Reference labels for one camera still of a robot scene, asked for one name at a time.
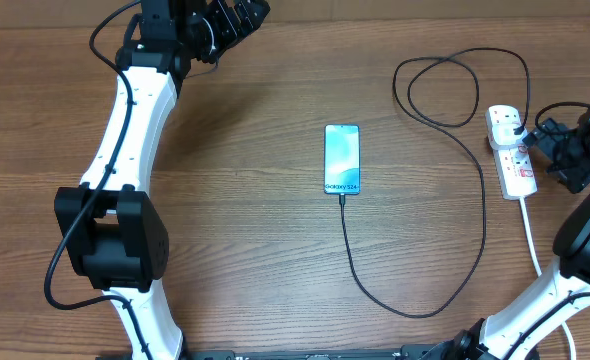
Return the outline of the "black Galaxy smartphone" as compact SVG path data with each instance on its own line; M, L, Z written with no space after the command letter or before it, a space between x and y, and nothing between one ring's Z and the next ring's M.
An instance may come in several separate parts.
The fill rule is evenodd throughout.
M324 129L324 191L357 195L361 191L360 129L329 124Z

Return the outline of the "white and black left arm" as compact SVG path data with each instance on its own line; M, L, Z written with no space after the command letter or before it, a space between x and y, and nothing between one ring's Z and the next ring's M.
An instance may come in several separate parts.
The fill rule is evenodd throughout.
M99 149L75 187L60 188L54 211L57 256L116 309L134 359L186 359L162 278L169 236L150 199L152 169L165 123L193 61L217 65L258 30L264 0L152 1L128 4L132 18L110 68L113 109Z

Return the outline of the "white power strip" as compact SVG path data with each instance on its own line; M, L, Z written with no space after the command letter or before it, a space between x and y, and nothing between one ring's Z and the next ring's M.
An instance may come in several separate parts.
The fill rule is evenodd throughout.
M508 105L489 107L485 118L488 135L492 123L516 123L521 126L518 110ZM523 140L517 147L499 151L492 149L492 151L504 199L525 199L537 191L528 148L524 145Z

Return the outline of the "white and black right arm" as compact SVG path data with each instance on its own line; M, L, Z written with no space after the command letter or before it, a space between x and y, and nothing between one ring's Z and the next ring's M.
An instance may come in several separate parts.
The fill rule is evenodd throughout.
M489 142L500 178L525 180L532 173L528 151L537 148L571 193L590 184L590 103L575 128L553 119L534 119L531 132L517 130L509 108L486 113ZM509 306L479 320L454 339L424 353L426 359L535 359L537 344L570 317L590 306L590 194L571 213L553 242L554 257L541 275Z

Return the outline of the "white USB charger plug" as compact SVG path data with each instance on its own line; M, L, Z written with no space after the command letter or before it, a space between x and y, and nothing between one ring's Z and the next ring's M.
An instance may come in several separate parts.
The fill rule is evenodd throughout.
M516 123L492 123L488 137L491 148L499 151L517 147L526 134L526 130Z

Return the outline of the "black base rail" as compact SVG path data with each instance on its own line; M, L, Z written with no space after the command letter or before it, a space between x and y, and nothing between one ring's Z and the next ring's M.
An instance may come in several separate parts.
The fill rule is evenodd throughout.
M427 354L432 345L404 345L400 349L347 350L319 352L189 352L181 359L192 360L415 360Z

